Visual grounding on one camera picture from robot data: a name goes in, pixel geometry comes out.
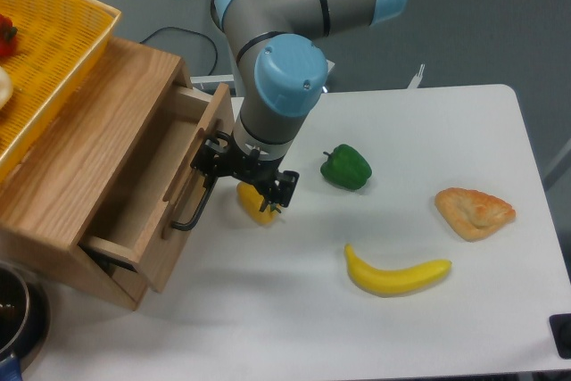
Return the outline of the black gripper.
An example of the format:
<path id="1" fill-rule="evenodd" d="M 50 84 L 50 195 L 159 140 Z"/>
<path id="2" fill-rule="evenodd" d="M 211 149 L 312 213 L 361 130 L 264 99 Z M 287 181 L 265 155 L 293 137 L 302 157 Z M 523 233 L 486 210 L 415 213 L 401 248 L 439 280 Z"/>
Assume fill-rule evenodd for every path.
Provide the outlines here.
<path id="1" fill-rule="evenodd" d="M 231 136 L 216 131 L 201 143 L 191 167 L 204 177 L 203 186 L 212 188 L 218 178 L 232 176 L 253 185 L 263 197 L 260 211 L 280 211 L 288 207 L 300 174 L 294 170 L 278 171 L 283 157 L 263 160 L 258 149 L 244 152 Z"/>

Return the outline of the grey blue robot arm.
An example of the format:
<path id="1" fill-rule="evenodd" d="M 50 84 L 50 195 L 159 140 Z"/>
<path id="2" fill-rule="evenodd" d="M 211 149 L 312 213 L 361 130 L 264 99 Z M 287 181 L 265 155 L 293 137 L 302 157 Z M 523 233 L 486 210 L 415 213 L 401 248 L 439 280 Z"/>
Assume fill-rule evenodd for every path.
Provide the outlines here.
<path id="1" fill-rule="evenodd" d="M 287 206 L 298 174 L 279 166 L 327 80 L 315 40 L 399 15 L 407 0 L 213 0 L 244 101 L 228 145 L 204 144 L 196 168 L 210 180 L 253 185 L 262 207 Z"/>

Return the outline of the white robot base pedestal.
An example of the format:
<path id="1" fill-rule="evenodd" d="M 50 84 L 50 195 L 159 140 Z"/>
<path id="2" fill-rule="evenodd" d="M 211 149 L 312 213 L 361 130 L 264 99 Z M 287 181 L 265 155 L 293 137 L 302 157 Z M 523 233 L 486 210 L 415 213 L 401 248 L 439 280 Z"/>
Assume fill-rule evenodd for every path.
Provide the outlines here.
<path id="1" fill-rule="evenodd" d="M 239 70 L 238 65 L 236 63 L 236 59 L 235 59 L 232 51 L 229 48 L 229 44 L 227 44 L 227 45 L 228 45 L 228 56 L 229 56 L 229 61 L 230 61 L 231 74 L 233 75 L 234 89 L 235 89 L 236 96 L 237 97 L 245 97 L 246 96 L 246 89 L 244 86 L 244 82 L 243 82 L 240 70 Z M 335 63 L 327 59 L 327 78 L 329 78 L 329 75 L 334 70 L 334 68 L 335 68 Z M 324 86 L 322 87 L 322 92 L 324 94 L 329 92 L 329 90 L 327 88 L 327 81 L 326 81 L 326 84 L 324 84 Z"/>

